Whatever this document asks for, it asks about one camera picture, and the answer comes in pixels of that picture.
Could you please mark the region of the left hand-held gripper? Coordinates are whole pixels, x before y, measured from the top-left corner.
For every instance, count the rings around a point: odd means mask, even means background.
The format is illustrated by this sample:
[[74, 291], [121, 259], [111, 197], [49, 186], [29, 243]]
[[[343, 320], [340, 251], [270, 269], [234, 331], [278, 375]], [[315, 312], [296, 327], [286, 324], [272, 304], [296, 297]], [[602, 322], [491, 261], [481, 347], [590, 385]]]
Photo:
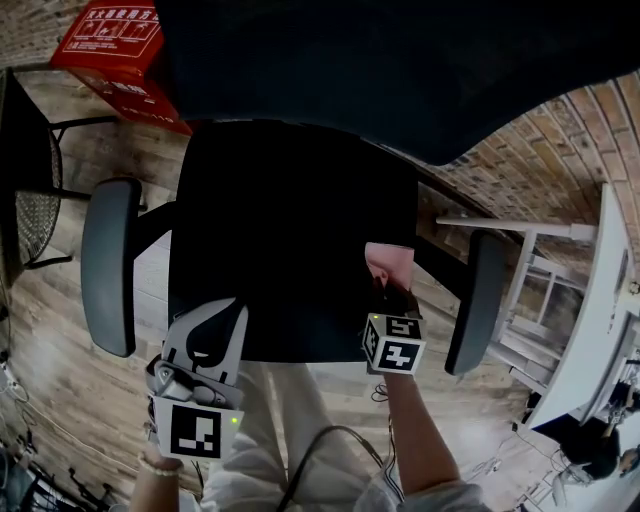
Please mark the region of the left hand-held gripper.
[[228, 457], [244, 417], [236, 386], [248, 308], [235, 298], [207, 302], [177, 317], [162, 357], [146, 368], [151, 433], [162, 455]]

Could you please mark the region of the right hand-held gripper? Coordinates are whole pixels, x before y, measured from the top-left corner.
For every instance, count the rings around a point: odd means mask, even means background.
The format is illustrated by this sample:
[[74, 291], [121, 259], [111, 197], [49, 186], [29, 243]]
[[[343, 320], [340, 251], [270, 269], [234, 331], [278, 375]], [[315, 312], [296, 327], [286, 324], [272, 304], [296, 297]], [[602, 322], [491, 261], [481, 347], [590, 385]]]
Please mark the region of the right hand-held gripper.
[[414, 375], [427, 342], [427, 325], [416, 297], [394, 281], [385, 285], [374, 278], [369, 312], [362, 348], [370, 369]]

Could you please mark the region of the pink cloth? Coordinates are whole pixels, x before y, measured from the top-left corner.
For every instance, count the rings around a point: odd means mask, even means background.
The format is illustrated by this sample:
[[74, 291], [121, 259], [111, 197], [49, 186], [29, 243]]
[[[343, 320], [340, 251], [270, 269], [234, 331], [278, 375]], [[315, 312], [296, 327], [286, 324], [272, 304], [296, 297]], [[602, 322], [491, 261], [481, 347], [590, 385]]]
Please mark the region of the pink cloth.
[[371, 275], [383, 285], [392, 281], [409, 290], [412, 284], [414, 249], [404, 246], [368, 242], [365, 261]]

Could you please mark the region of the black office chair seat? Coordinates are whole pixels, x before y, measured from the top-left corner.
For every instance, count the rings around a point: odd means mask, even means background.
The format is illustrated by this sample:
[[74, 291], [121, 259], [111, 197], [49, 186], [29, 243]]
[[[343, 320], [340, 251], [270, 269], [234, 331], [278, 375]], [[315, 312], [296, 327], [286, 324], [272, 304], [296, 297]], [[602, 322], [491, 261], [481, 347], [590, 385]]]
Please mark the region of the black office chair seat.
[[409, 247], [415, 168], [336, 130], [278, 121], [204, 123], [175, 200], [168, 314], [237, 298], [242, 356], [356, 362], [370, 312], [368, 243]]

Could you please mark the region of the person's left forearm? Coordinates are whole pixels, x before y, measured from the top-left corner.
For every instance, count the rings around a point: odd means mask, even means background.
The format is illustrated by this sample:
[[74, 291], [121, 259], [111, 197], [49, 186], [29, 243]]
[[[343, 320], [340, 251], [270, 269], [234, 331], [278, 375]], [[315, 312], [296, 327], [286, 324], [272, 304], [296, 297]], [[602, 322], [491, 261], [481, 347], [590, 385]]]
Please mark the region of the person's left forearm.
[[179, 477], [183, 463], [163, 456], [155, 444], [139, 454], [139, 471], [129, 512], [179, 512]]

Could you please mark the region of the person's right forearm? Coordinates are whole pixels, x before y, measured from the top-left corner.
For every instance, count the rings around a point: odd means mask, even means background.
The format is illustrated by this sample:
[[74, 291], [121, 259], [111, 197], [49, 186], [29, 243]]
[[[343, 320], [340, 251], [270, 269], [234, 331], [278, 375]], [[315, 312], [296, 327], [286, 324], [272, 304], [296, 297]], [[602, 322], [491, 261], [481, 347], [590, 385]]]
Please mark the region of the person's right forearm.
[[385, 373], [398, 472], [406, 496], [460, 481], [455, 459], [411, 375]]

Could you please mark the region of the person's white trousers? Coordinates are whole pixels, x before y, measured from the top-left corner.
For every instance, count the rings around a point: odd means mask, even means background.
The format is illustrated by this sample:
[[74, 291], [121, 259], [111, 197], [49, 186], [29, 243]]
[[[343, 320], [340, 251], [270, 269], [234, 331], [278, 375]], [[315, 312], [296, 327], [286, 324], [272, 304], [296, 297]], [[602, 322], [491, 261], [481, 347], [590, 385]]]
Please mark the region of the person's white trousers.
[[329, 486], [340, 475], [351, 475], [364, 483], [376, 480], [399, 503], [384, 477], [370, 475], [338, 430], [326, 433], [309, 459], [303, 459], [316, 435], [332, 425], [307, 366], [247, 363], [239, 382], [246, 400], [245, 415], [227, 469], [278, 479], [285, 491], [300, 469], [292, 499], [313, 492], [333, 495]]

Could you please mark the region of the white table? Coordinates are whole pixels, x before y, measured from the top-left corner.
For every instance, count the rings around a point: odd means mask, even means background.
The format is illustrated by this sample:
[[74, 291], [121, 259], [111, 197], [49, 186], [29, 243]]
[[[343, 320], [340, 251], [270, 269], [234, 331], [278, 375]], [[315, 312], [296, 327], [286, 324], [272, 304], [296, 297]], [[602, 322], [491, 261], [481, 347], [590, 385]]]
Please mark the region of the white table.
[[[437, 222], [524, 233], [514, 276], [497, 315], [488, 351], [509, 365], [514, 378], [539, 394], [540, 400], [525, 422], [528, 428], [534, 429], [565, 414], [573, 414], [580, 423], [594, 417], [607, 403], [625, 350], [633, 340], [626, 333], [629, 320], [640, 319], [640, 301], [631, 291], [633, 251], [613, 187], [605, 184], [601, 189], [598, 225], [455, 217], [440, 217]], [[594, 256], [589, 274], [535, 255], [540, 235], [592, 243]], [[563, 352], [552, 349], [552, 342], [562, 337], [544, 326], [543, 312], [534, 321], [516, 312], [527, 278], [545, 280], [547, 295], [557, 286], [568, 286], [582, 295], [572, 331], [563, 339]]]

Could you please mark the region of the woven wicker chair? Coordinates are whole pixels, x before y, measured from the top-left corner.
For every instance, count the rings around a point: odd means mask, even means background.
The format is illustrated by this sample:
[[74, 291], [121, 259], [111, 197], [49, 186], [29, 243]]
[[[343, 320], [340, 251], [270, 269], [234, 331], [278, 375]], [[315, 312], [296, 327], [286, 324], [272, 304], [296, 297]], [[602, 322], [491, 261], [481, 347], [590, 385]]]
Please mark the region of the woven wicker chair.
[[115, 123], [116, 116], [50, 122], [11, 69], [0, 70], [0, 272], [14, 280], [38, 261], [48, 245], [64, 199], [88, 194], [63, 187], [60, 140], [69, 128]]

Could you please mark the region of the red printed box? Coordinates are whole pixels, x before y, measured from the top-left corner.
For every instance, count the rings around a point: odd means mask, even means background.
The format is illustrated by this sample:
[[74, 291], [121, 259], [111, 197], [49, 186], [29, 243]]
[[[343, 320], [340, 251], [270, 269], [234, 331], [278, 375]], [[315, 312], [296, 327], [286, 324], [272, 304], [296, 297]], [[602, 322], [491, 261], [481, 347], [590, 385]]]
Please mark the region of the red printed box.
[[131, 121], [192, 134], [176, 109], [154, 0], [90, 0], [50, 64]]

